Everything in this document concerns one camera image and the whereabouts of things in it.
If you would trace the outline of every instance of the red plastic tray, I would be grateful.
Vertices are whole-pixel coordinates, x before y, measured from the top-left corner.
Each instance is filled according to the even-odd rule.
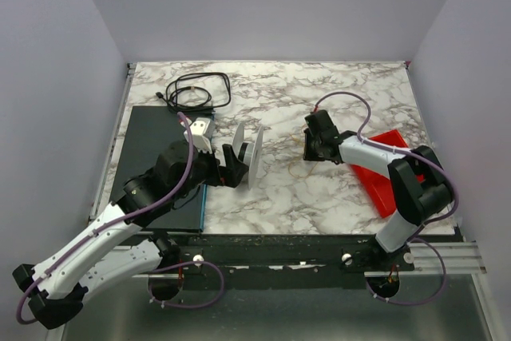
[[[371,140],[396,147],[408,148],[408,145],[397,129],[372,137]],[[366,189],[380,216],[388,217],[394,213],[396,204],[389,179],[357,165],[351,165],[351,168]]]

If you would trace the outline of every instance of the white wall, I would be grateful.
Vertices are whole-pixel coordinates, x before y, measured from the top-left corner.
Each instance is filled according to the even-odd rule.
[[[448,0],[411,77],[511,335],[511,0]]]
[[[10,273],[84,227],[126,67],[92,0],[0,4],[0,339],[41,340]]]
[[[410,60],[445,0],[94,0],[130,61]]]

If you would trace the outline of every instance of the white disc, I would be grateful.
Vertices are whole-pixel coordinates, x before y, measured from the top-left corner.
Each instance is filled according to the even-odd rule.
[[[263,152],[263,131],[263,127],[259,127],[257,139],[255,139],[255,144],[252,148],[251,160],[248,168],[248,189],[252,188],[252,185],[256,182],[257,171],[259,169],[259,159]]]
[[[245,136],[245,125],[243,123],[238,124],[238,128],[236,128],[236,133],[232,138],[232,150],[234,150],[234,154],[236,157],[240,155],[241,145],[243,144]]]

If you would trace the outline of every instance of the bolt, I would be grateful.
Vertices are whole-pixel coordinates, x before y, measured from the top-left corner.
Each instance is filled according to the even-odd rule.
[[[349,253],[344,253],[343,256],[341,257],[341,261],[343,262],[344,265],[351,265],[353,263],[353,260],[351,259],[351,254]]]
[[[202,262],[202,261],[204,261],[204,257],[202,255],[194,255],[193,256],[193,261],[200,261],[200,262]]]
[[[405,263],[407,264],[414,263],[414,255],[412,255],[410,252],[407,252],[404,255],[402,255],[402,259],[405,260]]]

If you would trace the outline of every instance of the marble tabletop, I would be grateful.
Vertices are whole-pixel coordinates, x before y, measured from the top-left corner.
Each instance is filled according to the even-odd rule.
[[[350,90],[366,98],[373,111],[364,131],[368,137],[398,129],[409,146],[427,144],[404,64],[286,63],[188,61],[138,63],[113,147],[101,194],[100,211],[108,204],[134,105],[163,105],[155,92],[180,75],[225,72],[231,79],[232,103],[216,111],[214,146],[231,143],[240,122],[255,140],[264,127],[263,155],[258,179],[249,191],[208,187],[204,232],[223,234],[371,234],[381,219],[363,187],[346,165],[300,160],[304,117],[324,94]],[[210,89],[213,102],[227,99],[220,79],[196,81]],[[180,102],[200,100],[190,94]],[[331,97],[322,103],[339,131],[356,130],[366,116],[362,103],[350,97]],[[452,234],[454,222],[444,220],[423,233]]]

